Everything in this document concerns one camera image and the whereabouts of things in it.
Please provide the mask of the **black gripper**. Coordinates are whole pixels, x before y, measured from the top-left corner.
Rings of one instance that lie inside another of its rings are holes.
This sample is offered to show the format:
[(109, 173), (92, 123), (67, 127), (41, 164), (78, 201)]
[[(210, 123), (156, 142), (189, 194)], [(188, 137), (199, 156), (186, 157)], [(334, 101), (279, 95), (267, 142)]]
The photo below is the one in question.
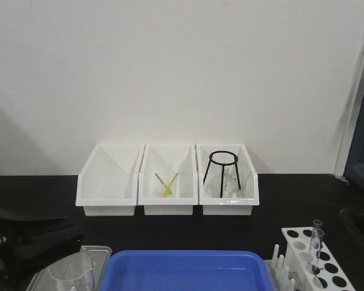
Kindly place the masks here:
[(0, 208), (0, 290), (16, 290), (42, 269), (79, 252), (83, 238), (68, 218)]

